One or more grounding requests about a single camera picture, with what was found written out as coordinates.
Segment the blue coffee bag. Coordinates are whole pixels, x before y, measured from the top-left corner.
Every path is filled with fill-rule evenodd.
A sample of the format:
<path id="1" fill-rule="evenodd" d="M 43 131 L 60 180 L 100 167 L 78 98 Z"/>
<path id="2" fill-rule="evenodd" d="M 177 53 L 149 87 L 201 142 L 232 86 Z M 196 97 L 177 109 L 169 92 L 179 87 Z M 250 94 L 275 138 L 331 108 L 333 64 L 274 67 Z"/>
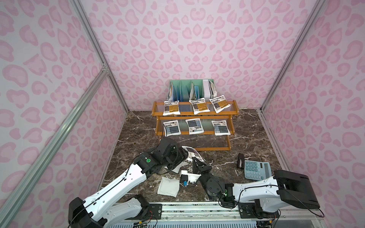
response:
<path id="1" fill-rule="evenodd" d="M 201 120 L 199 118 L 187 119 L 186 123 L 188 125 L 189 135 L 196 135 L 204 133 Z"/>
<path id="2" fill-rule="evenodd" d="M 212 121 L 212 125 L 216 136 L 231 135 L 226 120 Z"/>
<path id="3" fill-rule="evenodd" d="M 177 120 L 163 122 L 163 129 L 166 137 L 181 135 L 179 122 Z"/>

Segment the yellow coffee bag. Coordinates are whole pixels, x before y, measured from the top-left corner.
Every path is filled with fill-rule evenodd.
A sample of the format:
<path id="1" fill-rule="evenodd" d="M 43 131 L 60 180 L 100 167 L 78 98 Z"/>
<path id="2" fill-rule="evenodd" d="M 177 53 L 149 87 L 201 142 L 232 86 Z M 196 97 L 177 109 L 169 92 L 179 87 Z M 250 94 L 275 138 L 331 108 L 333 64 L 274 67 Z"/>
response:
<path id="1" fill-rule="evenodd" d="M 163 116 L 180 115 L 179 101 L 165 101 Z"/>
<path id="2" fill-rule="evenodd" d="M 194 115 L 198 115 L 200 113 L 210 112 L 210 109 L 207 106 L 205 98 L 200 98 L 197 100 L 190 100 L 189 101 L 193 107 Z"/>
<path id="3" fill-rule="evenodd" d="M 210 99 L 211 104 L 214 107 L 214 110 L 216 113 L 220 113 L 226 108 L 229 108 L 231 105 L 228 103 L 224 95 L 221 95 L 219 97 L 211 98 Z"/>

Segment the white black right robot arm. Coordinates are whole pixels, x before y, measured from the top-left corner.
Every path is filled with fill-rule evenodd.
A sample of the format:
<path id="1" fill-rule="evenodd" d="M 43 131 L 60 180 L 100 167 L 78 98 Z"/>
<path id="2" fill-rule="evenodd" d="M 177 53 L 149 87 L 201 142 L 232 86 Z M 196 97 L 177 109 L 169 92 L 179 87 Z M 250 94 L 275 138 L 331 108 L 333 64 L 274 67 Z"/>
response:
<path id="1" fill-rule="evenodd" d="M 234 209 L 239 204 L 252 203 L 259 212 L 275 213 L 289 205 L 305 210 L 318 210 L 319 202 L 308 176 L 277 170 L 274 175 L 251 183 L 226 183 L 213 176 L 212 167 L 193 158 L 193 173 L 208 198 L 223 208 Z"/>

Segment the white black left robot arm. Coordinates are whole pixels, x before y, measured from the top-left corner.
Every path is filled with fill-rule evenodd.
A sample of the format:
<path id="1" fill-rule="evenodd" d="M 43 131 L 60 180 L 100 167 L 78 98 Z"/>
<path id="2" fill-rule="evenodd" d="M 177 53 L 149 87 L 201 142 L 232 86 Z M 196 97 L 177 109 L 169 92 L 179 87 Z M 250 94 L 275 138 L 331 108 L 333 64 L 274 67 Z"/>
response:
<path id="1" fill-rule="evenodd" d="M 117 202 L 130 190 L 166 167 L 175 169 L 188 158 L 188 152 L 175 140 L 165 137 L 157 147 L 140 153 L 118 178 L 95 194 L 81 199 L 76 197 L 68 209 L 70 228 L 107 228 L 131 218 L 142 220 L 153 217 L 150 204 L 142 195 Z"/>

